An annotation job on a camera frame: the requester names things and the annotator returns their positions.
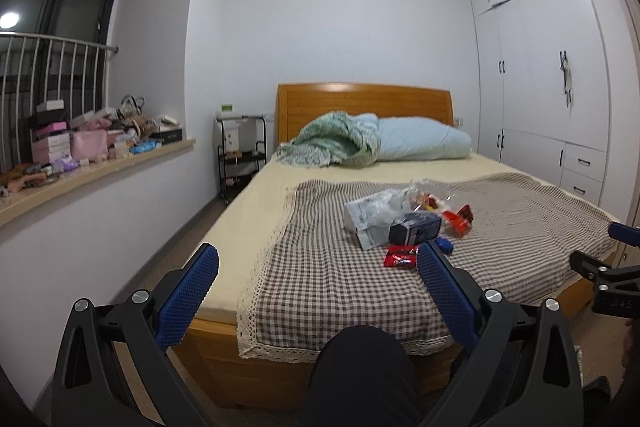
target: mattress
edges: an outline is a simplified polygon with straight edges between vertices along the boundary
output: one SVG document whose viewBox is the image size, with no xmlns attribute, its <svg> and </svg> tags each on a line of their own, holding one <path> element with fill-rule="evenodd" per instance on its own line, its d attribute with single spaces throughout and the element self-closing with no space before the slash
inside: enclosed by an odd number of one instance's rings
<svg viewBox="0 0 640 427">
<path fill-rule="evenodd" d="M 220 272 L 196 317 L 236 324 L 238 299 L 251 279 L 258 255 L 278 239 L 287 218 L 287 197 L 302 182 L 408 183 L 425 178 L 458 182 L 498 172 L 517 171 L 477 154 L 462 160 L 376 163 L 364 169 L 300 168 L 271 160 L 202 240 L 218 249 Z M 564 287 L 572 282 L 567 281 Z"/>
</svg>

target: red snack package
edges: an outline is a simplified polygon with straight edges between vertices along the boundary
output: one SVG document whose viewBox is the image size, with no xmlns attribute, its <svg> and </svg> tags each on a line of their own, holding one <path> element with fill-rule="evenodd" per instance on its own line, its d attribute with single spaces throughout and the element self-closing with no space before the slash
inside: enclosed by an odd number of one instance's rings
<svg viewBox="0 0 640 427">
<path fill-rule="evenodd" d="M 416 266 L 415 253 L 387 253 L 385 267 L 393 268 L 395 266 L 414 268 Z"/>
<path fill-rule="evenodd" d="M 418 247 L 420 245 L 390 245 L 386 250 L 386 253 L 410 253 L 416 255 L 418 253 Z"/>
<path fill-rule="evenodd" d="M 442 213 L 442 217 L 447 220 L 451 228 L 458 235 L 465 235 L 469 230 L 471 230 L 471 223 L 469 223 L 464 217 L 454 214 L 450 210 L 445 210 Z"/>
<path fill-rule="evenodd" d="M 468 204 L 460 208 L 458 215 L 464 217 L 469 223 L 474 222 L 474 213 L 471 212 L 471 207 Z"/>
</svg>

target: pink bag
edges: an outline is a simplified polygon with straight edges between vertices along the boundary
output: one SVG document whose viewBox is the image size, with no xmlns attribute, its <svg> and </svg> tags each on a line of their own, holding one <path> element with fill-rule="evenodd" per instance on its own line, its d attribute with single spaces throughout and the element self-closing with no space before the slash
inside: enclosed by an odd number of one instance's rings
<svg viewBox="0 0 640 427">
<path fill-rule="evenodd" d="M 96 161 L 98 158 L 106 160 L 109 157 L 107 131 L 100 129 L 76 132 L 71 145 L 71 156 L 76 161 Z"/>
</svg>

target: power outlet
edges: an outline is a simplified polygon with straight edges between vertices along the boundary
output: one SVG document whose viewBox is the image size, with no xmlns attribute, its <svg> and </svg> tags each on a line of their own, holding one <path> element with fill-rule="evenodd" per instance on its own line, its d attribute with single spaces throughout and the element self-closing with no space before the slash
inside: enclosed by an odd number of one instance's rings
<svg viewBox="0 0 640 427">
<path fill-rule="evenodd" d="M 238 129 L 225 131 L 225 151 L 235 152 L 240 150 L 240 135 Z"/>
</svg>

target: checkered blanket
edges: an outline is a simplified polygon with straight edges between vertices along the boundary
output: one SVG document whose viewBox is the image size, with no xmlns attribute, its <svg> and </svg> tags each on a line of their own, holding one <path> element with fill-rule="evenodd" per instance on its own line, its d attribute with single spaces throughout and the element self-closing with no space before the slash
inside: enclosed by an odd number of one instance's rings
<svg viewBox="0 0 640 427">
<path fill-rule="evenodd" d="M 602 258 L 614 245 L 603 211 L 524 174 L 434 185 L 435 194 L 455 194 L 475 215 L 466 237 L 450 238 L 451 264 L 511 301 L 532 303 L 557 291 L 572 276 L 575 249 Z M 400 187 L 319 180 L 297 187 L 289 220 L 239 303 L 241 356 L 311 361 L 340 330 L 357 324 L 394 334 L 411 354 L 450 345 L 417 271 L 383 267 L 386 249 L 362 251 L 342 226 L 347 201 Z"/>
</svg>

